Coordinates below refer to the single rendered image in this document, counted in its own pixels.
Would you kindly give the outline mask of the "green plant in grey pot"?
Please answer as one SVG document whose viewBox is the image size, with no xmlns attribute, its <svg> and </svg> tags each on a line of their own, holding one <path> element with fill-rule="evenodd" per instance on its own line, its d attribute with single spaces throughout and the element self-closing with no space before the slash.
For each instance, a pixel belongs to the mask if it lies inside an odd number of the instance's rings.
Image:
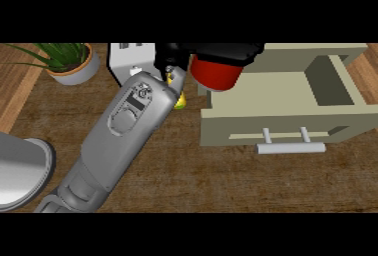
<svg viewBox="0 0 378 256">
<path fill-rule="evenodd" d="M 65 86 L 82 84 L 97 73 L 100 59 L 88 43 L 34 43 L 46 56 L 15 44 L 6 43 L 6 46 L 40 61 L 40 64 L 15 62 L 15 65 L 26 64 L 44 69 L 56 82 Z"/>
</svg>

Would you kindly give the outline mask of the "yellow green fruit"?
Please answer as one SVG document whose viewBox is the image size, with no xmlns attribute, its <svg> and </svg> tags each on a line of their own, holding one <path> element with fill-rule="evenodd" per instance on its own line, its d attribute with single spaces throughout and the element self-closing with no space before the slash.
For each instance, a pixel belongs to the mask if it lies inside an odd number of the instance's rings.
<svg viewBox="0 0 378 256">
<path fill-rule="evenodd" d="M 171 85 L 171 82 L 173 82 L 173 76 L 171 76 L 171 73 L 167 73 L 167 84 Z M 174 109 L 175 110 L 180 110 L 186 107 L 186 96 L 184 96 L 184 92 L 181 91 L 180 93 L 180 98 L 175 102 L 175 105 L 174 105 Z"/>
</svg>

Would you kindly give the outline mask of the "white appliance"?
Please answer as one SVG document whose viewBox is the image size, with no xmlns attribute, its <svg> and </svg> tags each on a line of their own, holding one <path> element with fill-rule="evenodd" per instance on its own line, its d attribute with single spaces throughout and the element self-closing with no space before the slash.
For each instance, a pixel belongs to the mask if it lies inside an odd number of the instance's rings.
<svg viewBox="0 0 378 256">
<path fill-rule="evenodd" d="M 159 70 L 153 66 L 153 43 L 109 43 L 108 44 L 108 69 L 122 86 L 127 79 L 140 71 L 161 77 Z"/>
</svg>

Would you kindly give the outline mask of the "red can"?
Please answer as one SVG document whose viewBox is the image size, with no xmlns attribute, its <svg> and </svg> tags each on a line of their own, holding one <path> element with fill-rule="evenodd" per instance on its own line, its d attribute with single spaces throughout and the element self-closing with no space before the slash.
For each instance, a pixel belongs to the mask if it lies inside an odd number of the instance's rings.
<svg viewBox="0 0 378 256">
<path fill-rule="evenodd" d="M 233 88 L 243 68 L 202 60 L 193 55 L 190 73 L 195 81 L 209 91 L 227 91 Z"/>
</svg>

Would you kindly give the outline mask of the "beige drawer front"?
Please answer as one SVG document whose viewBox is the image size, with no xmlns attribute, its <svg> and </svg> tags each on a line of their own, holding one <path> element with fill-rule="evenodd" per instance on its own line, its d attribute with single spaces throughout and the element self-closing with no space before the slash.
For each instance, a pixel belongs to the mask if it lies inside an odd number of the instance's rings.
<svg viewBox="0 0 378 256">
<path fill-rule="evenodd" d="M 338 143 L 378 128 L 378 105 L 316 106 L 308 109 L 271 110 L 226 107 L 201 110 L 201 145 L 233 146 L 264 142 L 267 128 L 274 143 L 302 141 L 305 127 L 310 140 Z"/>
</svg>

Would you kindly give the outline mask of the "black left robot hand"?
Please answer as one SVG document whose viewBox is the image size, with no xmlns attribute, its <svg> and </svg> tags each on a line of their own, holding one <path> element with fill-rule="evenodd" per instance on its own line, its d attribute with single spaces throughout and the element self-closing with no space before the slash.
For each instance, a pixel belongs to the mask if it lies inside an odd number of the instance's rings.
<svg viewBox="0 0 378 256">
<path fill-rule="evenodd" d="M 153 66 L 167 80 L 167 66 L 190 71 L 193 55 L 202 60 L 245 67 L 264 51 L 264 43 L 156 43 Z"/>
</svg>

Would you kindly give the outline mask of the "beige wooden cabinet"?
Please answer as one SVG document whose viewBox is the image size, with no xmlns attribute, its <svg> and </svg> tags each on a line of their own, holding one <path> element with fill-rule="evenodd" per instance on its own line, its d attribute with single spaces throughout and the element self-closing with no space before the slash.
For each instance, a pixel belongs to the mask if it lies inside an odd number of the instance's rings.
<svg viewBox="0 0 378 256">
<path fill-rule="evenodd" d="M 347 65 L 363 43 L 269 43 L 235 87 L 209 94 L 205 118 L 376 114 Z"/>
</svg>

